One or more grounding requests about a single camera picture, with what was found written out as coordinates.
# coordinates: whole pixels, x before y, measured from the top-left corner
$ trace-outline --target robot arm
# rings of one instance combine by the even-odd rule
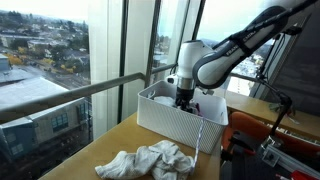
[[[213,89],[223,84],[231,70],[269,39],[290,28],[296,18],[310,14],[317,0],[270,1],[269,8],[244,30],[237,32],[212,49],[202,41],[182,44],[178,59],[176,105],[188,111],[195,85]]]

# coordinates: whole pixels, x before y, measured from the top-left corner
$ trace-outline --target white towel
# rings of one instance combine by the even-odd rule
[[[109,164],[95,169],[101,178],[134,179],[151,172],[156,180],[184,180],[193,162],[176,144],[163,140],[153,146],[142,146],[137,153],[120,151]]]

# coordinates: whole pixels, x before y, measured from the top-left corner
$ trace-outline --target road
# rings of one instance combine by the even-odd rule
[[[76,74],[66,74],[66,75],[56,74],[56,73],[44,71],[44,68],[41,66],[36,67],[31,65],[29,66],[20,65],[16,67],[23,69],[35,76],[44,77],[69,90],[90,84],[89,81],[84,80],[82,77],[77,76]]]

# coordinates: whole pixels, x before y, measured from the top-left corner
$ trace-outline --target metal railing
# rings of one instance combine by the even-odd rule
[[[41,99],[28,101],[13,107],[0,109],[0,124],[10,122],[70,101],[74,101],[82,97],[90,96],[92,94],[108,90],[137,79],[145,80],[145,75],[139,72],[122,76],[113,80],[69,90],[52,96],[47,96]]]

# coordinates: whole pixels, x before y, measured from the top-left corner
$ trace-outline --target glass window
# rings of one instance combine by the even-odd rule
[[[16,146],[11,147],[11,152],[12,152],[13,155],[16,155],[16,154],[18,154],[18,153],[20,153],[22,151],[23,151],[22,144],[18,144]]]
[[[64,129],[68,127],[68,116],[67,114],[62,114],[60,116],[57,116],[55,118],[51,119],[52,124],[52,130],[53,132],[60,131],[61,129]]]
[[[206,1],[197,39],[214,46],[238,31],[243,30],[260,12],[262,0],[245,0],[236,3],[234,0]],[[238,64],[232,73],[249,78],[256,77],[256,71],[267,58],[273,40],[269,40],[250,57]],[[249,95],[253,82],[239,77],[232,77],[227,85],[228,90]]]
[[[187,1],[161,1],[152,68],[176,63],[186,10]],[[162,80],[168,75],[168,73],[154,74],[151,77],[150,84]]]
[[[83,103],[83,104],[80,104],[78,107],[77,107],[77,112],[78,112],[78,119],[80,121],[85,121],[85,120],[88,120],[88,117],[89,117],[89,112],[88,112],[88,103]]]
[[[8,143],[14,142],[16,140],[16,135],[14,133],[9,133],[7,135],[7,141]]]
[[[8,57],[7,71],[21,79],[42,76],[66,89],[89,85],[87,3],[77,1],[71,12],[71,1],[1,1],[0,54]]]

